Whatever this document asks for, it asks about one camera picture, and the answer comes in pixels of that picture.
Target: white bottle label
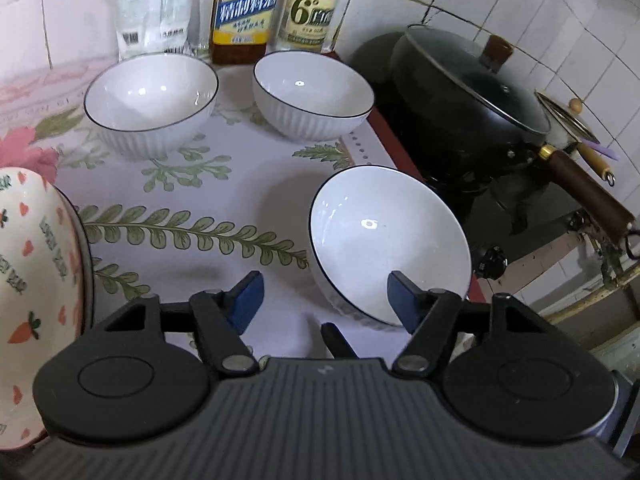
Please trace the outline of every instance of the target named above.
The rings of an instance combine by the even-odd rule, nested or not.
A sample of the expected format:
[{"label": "white bottle label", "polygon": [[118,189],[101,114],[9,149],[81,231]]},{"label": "white bottle label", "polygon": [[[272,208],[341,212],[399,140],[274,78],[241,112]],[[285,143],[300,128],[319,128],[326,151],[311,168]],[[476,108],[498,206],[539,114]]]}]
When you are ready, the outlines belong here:
[{"label": "white bottle label", "polygon": [[321,50],[337,0],[287,0],[280,39],[305,50]]}]

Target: plastic bag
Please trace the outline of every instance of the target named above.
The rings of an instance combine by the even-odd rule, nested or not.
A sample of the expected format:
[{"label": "plastic bag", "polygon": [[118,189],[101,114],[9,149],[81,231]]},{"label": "plastic bag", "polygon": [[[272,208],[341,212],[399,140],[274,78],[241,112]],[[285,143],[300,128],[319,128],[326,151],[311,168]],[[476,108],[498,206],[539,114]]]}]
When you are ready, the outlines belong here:
[{"label": "plastic bag", "polygon": [[120,60],[149,52],[189,53],[192,0],[115,0]]},{"label": "plastic bag", "polygon": [[115,25],[120,60],[149,52],[160,22],[161,0],[115,0]]}]

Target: yellow bottle label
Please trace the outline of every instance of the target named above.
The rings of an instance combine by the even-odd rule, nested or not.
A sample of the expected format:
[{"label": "yellow bottle label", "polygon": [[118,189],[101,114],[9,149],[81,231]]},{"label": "yellow bottle label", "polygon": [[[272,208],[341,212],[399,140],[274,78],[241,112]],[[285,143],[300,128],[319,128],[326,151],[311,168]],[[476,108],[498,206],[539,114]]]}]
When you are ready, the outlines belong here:
[{"label": "yellow bottle label", "polygon": [[276,0],[216,0],[211,17],[215,44],[266,43]]},{"label": "yellow bottle label", "polygon": [[293,46],[320,50],[337,0],[287,0],[279,36]]}]

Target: wooden lid knob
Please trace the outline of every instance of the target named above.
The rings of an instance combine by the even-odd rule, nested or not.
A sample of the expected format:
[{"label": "wooden lid knob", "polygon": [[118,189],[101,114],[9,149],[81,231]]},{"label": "wooden lid knob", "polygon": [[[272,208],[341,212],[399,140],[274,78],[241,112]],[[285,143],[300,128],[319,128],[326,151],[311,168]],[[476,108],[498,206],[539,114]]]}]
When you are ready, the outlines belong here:
[{"label": "wooden lid knob", "polygon": [[580,99],[578,99],[577,97],[574,97],[569,101],[569,108],[572,112],[575,112],[577,114],[582,113],[582,101],[580,101]]},{"label": "wooden lid knob", "polygon": [[493,72],[498,72],[513,54],[513,47],[504,38],[492,34],[484,46],[480,63]]}]

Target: glass pot lid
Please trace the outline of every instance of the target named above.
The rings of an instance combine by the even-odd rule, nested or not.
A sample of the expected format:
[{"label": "glass pot lid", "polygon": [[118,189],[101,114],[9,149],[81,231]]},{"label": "glass pot lid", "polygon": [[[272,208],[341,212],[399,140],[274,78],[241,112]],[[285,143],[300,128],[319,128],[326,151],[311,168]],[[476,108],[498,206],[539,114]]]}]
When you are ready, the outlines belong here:
[{"label": "glass pot lid", "polygon": [[409,25],[405,35],[431,64],[480,102],[527,130],[549,132],[549,119],[533,92],[502,66],[513,53],[506,40],[491,36],[483,48],[427,25]]}]

